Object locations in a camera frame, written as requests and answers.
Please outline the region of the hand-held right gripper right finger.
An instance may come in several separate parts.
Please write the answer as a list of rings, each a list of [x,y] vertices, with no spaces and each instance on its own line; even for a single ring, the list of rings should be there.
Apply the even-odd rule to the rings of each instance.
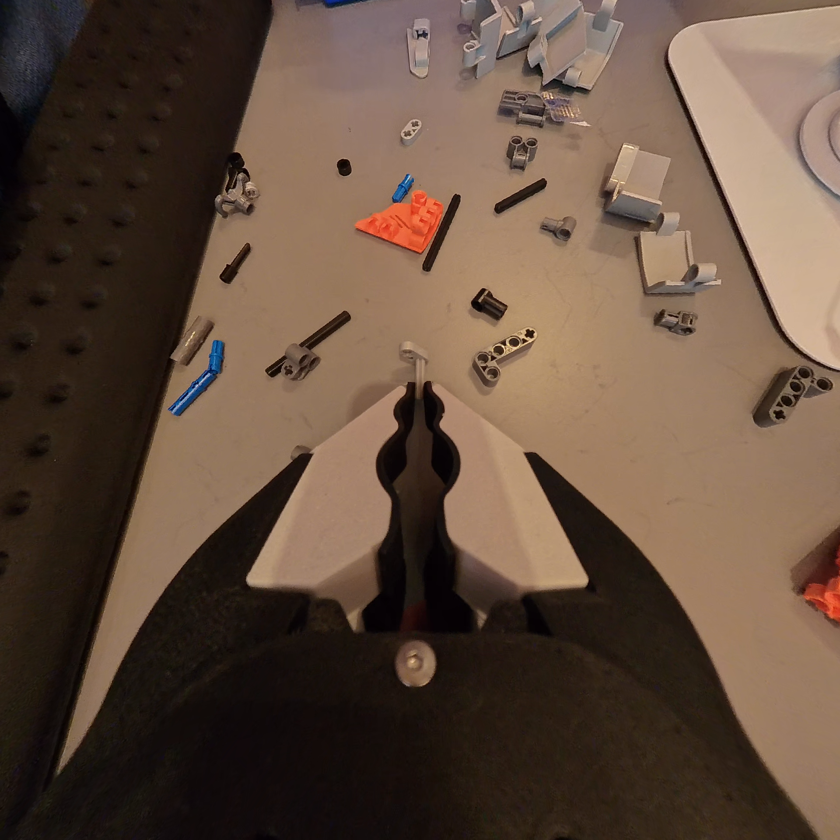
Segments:
[[[444,484],[424,567],[433,629],[468,632],[500,602],[583,590],[589,577],[524,449],[426,383],[432,465]]]

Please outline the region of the small light grey link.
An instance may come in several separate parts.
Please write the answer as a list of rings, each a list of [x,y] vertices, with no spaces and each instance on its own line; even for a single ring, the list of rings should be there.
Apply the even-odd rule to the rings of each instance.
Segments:
[[[428,352],[414,342],[404,341],[400,344],[399,355],[403,361],[411,363],[414,366],[415,399],[421,401],[424,398]]]

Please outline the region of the grey angled beam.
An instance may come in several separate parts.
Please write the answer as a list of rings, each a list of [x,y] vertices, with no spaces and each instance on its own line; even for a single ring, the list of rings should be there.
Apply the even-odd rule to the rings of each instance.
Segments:
[[[472,368],[479,382],[487,388],[496,386],[501,377],[501,364],[524,354],[537,338],[538,331],[527,327],[476,352]]]

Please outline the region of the long black axle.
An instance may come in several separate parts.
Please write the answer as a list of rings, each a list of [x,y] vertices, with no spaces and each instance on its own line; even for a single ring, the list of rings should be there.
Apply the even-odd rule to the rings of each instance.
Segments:
[[[338,316],[330,320],[327,324],[323,325],[319,330],[317,330],[312,335],[308,336],[302,342],[297,343],[312,349],[313,351],[315,348],[320,345],[324,340],[328,337],[335,334],[339,329],[342,328],[345,324],[347,324],[351,320],[351,315],[348,311],[342,311]],[[271,364],[269,367],[266,368],[266,374],[268,377],[277,377],[282,375],[280,372],[280,367],[285,360],[285,353],[281,358]]]

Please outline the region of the silver tube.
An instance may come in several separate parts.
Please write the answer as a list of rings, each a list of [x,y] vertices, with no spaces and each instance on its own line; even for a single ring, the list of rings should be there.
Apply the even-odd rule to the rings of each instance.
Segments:
[[[185,329],[179,343],[170,354],[170,360],[175,364],[189,364],[213,328],[214,321],[204,316],[197,316]]]

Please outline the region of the large orange wedge panel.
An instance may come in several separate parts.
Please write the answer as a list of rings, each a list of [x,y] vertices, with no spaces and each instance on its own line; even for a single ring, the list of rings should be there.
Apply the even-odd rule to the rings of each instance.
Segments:
[[[421,254],[435,236],[444,210],[438,200],[423,191],[414,191],[410,203],[394,203],[356,222],[355,228]]]

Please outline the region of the small orange wedge panel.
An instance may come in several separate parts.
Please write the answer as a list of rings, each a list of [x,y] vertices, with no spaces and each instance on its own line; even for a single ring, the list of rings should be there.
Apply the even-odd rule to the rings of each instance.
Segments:
[[[823,583],[809,583],[802,597],[828,619],[839,624],[839,552],[836,553],[834,563],[834,574]]]

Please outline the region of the short black axle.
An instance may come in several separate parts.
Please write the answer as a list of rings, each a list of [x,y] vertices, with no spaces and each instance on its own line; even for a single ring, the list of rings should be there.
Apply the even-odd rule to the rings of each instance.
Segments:
[[[503,214],[506,211],[512,209],[516,205],[528,200],[530,197],[535,196],[545,190],[547,186],[547,180],[545,178],[540,178],[535,182],[532,182],[520,190],[510,194],[509,196],[505,196],[504,198],[498,201],[493,210],[494,214],[499,215]]]

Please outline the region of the silver branched connector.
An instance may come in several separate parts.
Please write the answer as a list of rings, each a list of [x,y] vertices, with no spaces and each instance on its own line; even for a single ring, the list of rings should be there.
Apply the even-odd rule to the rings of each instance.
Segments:
[[[240,171],[236,174],[233,185],[216,196],[215,211],[222,218],[227,218],[231,213],[251,215],[256,209],[258,198],[258,187],[249,179],[246,171]]]

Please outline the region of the light grey box panel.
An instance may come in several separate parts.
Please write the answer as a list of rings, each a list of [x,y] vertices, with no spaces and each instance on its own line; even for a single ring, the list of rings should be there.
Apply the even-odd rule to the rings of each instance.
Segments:
[[[660,215],[660,193],[671,159],[624,143],[607,179],[604,212],[652,223]]]

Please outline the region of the dark grey pin joiner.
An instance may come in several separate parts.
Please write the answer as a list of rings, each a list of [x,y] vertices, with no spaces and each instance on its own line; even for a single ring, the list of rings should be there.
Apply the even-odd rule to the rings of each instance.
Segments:
[[[505,89],[500,97],[497,114],[515,119],[517,124],[541,128],[547,118],[547,103],[538,92]]]

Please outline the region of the small clear plastic bag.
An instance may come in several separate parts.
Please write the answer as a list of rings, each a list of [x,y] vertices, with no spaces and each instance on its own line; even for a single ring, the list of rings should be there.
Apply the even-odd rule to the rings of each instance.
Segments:
[[[557,91],[541,91],[541,98],[544,104],[545,117],[553,123],[568,123],[583,128],[591,126],[582,118],[581,109],[572,97],[565,96]]]

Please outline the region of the narrow light grey panel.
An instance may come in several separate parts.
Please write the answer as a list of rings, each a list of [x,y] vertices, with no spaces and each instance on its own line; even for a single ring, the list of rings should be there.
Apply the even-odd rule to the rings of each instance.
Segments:
[[[430,58],[430,21],[427,17],[415,18],[406,30],[407,58],[410,73],[419,79],[427,78]]]

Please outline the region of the pile of light grey panels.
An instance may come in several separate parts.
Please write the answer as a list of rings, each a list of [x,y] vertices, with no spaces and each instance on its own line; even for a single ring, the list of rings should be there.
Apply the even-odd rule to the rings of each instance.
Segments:
[[[472,35],[463,48],[463,66],[482,78],[499,59],[525,49],[543,86],[559,81],[589,91],[623,29],[615,8],[615,1],[603,1],[592,14],[580,1],[527,1],[512,12],[498,1],[461,1],[460,18]]]

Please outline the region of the blue denim trouser leg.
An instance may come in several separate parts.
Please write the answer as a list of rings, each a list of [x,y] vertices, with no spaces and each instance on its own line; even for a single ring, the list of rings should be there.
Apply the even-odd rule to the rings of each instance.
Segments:
[[[82,1],[1,2],[1,92],[24,131],[37,120],[86,14]]]

